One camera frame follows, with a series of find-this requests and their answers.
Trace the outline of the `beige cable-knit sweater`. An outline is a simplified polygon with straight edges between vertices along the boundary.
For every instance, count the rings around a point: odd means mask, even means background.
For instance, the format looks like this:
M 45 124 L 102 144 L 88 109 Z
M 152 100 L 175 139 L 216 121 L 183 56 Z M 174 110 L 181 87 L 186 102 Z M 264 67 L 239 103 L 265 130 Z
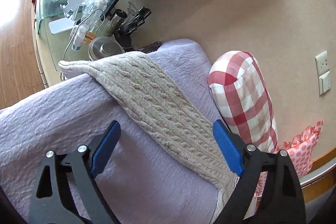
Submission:
M 148 55 L 128 52 L 97 61 L 60 61 L 66 77 L 86 73 L 167 153 L 218 189 L 214 215 L 228 202 L 235 175 L 214 139 L 211 122 Z

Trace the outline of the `pink polka dot pillow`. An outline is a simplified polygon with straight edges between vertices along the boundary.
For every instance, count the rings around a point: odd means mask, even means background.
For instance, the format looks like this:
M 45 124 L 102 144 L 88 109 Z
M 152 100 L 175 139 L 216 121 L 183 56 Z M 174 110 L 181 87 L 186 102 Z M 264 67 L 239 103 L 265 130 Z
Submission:
M 265 125 L 262 126 L 261 133 L 256 130 L 251 131 L 251 140 L 254 145 L 260 148 L 264 152 L 277 153 L 284 149 L 289 154 L 291 161 L 294 165 L 298 178 L 305 176 L 312 167 L 311 154 L 313 148 L 318 142 L 320 133 L 322 131 L 324 120 L 318 121 L 313 126 L 308 126 L 302 133 L 296 135 L 292 141 L 285 141 L 280 146 L 274 146 L 272 136 L 274 136 L 274 130 L 265 131 Z

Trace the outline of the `wooden white headboard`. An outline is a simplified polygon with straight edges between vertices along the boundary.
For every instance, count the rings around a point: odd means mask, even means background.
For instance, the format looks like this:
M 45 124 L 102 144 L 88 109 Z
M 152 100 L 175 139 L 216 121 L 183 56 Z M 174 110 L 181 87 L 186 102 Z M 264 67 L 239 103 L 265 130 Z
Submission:
M 306 203 L 335 186 L 335 147 L 313 160 L 310 172 L 299 181 Z

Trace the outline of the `lavender textured bedspread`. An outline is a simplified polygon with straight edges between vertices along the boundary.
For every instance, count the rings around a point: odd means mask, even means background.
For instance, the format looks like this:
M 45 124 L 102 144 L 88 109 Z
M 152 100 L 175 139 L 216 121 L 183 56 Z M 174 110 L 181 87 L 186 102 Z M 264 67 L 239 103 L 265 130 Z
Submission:
M 181 165 L 86 74 L 1 111 L 1 188 L 23 219 L 48 151 L 65 154 L 118 121 L 121 137 L 96 183 L 121 223 L 210 223 L 224 206 L 216 186 Z

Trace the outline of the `red white checked pillow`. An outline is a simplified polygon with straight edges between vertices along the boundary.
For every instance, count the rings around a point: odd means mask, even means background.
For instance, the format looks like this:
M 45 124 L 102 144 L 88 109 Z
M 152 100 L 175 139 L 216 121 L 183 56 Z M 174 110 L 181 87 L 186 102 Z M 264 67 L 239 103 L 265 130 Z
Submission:
M 214 62 L 208 85 L 230 130 L 264 152 L 277 146 L 271 97 L 257 60 L 249 52 L 229 51 Z

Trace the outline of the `round metal tin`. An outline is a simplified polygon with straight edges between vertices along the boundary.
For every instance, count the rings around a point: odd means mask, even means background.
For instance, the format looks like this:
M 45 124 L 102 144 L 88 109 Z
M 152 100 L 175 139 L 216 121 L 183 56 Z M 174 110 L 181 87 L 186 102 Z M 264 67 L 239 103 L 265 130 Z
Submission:
M 118 42 L 112 38 L 98 37 L 92 40 L 88 48 L 90 61 L 96 61 L 106 57 L 125 53 Z

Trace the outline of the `white spray bottle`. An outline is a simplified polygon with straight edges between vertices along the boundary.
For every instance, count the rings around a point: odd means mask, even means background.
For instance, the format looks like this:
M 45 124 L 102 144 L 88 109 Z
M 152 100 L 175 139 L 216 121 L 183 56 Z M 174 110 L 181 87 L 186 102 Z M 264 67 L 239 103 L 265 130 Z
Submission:
M 86 24 L 82 24 L 81 26 L 78 26 L 76 28 L 76 31 L 73 37 L 73 42 L 72 42 L 72 50 L 74 51 L 80 50 L 87 32 L 88 32 L 88 26 Z

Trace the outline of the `black clips stand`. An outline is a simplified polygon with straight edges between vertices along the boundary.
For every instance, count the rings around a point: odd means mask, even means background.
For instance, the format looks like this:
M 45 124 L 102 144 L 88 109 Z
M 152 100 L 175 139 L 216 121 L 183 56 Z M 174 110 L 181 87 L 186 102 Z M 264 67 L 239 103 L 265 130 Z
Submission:
M 145 23 L 150 14 L 151 10 L 142 6 L 129 23 L 123 23 L 114 33 L 116 41 L 124 48 L 131 47 L 131 34 Z

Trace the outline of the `white phone holder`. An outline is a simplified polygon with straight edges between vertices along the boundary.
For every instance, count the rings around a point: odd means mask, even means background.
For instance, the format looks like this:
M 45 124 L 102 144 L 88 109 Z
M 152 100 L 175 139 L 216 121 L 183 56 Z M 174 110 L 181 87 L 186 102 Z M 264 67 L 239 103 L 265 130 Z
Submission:
M 72 29 L 76 22 L 78 9 L 83 2 L 84 0 L 68 0 L 66 5 L 61 5 L 64 17 L 49 22 L 51 34 L 56 35 Z

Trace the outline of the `steel thermos cup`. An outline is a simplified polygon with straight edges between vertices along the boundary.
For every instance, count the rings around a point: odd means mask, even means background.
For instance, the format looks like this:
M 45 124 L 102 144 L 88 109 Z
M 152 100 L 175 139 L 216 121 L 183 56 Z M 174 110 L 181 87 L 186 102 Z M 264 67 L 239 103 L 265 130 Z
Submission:
M 121 9 L 116 9 L 113 16 L 107 21 L 104 36 L 110 37 L 121 26 L 127 18 L 127 13 Z

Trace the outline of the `glass top bedside table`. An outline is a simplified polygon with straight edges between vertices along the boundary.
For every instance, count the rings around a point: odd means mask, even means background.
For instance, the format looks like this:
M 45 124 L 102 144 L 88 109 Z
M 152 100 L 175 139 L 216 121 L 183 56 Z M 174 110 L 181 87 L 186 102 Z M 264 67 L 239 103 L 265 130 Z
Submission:
M 131 34 L 151 11 L 120 0 L 36 0 L 37 61 L 48 86 L 63 77 L 59 61 L 95 60 L 130 51 Z

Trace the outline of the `white wall socket switch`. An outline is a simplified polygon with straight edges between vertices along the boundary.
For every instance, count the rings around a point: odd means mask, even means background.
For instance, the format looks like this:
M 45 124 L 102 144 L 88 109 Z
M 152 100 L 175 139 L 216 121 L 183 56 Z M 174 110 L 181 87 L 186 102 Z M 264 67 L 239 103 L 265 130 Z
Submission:
M 319 95 L 323 95 L 331 89 L 330 69 L 327 61 L 327 51 L 321 52 L 315 57 L 318 74 Z

